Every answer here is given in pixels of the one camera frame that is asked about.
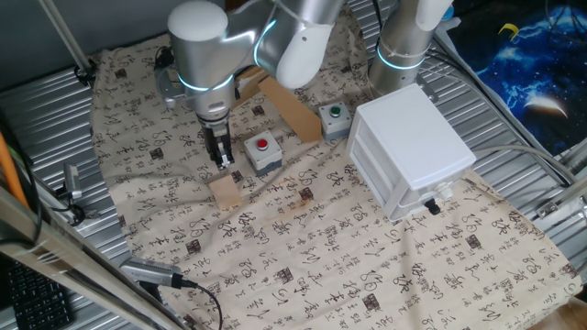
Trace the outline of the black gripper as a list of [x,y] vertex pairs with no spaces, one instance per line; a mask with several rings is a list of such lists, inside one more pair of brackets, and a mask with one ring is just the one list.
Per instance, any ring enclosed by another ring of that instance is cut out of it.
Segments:
[[199,118],[204,130],[205,146],[210,155],[214,155],[215,163],[220,170],[234,163],[228,118],[225,116],[218,120],[206,120]]

